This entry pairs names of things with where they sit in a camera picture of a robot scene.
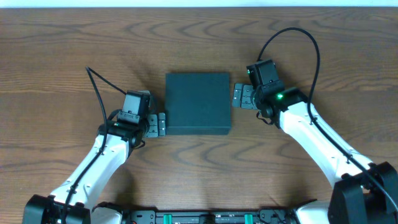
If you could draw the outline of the black gift box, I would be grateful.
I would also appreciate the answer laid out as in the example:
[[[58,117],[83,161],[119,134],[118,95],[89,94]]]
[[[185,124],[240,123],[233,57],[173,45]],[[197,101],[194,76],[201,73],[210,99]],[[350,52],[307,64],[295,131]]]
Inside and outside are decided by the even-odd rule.
[[[168,135],[227,135],[232,127],[229,74],[166,74],[165,114]]]

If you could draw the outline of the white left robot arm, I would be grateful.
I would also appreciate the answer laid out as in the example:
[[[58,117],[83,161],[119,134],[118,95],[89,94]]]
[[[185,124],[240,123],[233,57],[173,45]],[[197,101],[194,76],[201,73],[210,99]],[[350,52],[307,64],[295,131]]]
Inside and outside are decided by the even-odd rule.
[[[23,223],[130,223],[129,211],[96,204],[111,176],[146,138],[165,136],[165,114],[150,110],[155,98],[148,90],[126,93],[123,108],[113,111],[98,128],[95,142],[71,176],[50,195],[33,195]]]

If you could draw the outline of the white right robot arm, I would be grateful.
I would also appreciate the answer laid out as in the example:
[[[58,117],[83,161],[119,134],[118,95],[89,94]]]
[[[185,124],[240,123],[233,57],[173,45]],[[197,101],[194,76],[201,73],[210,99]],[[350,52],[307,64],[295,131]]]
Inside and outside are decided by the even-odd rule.
[[[234,86],[233,106],[295,139],[333,188],[330,201],[305,202],[285,223],[397,223],[397,171],[375,164],[339,136],[297,88],[286,89],[272,60],[248,65],[250,84]]]

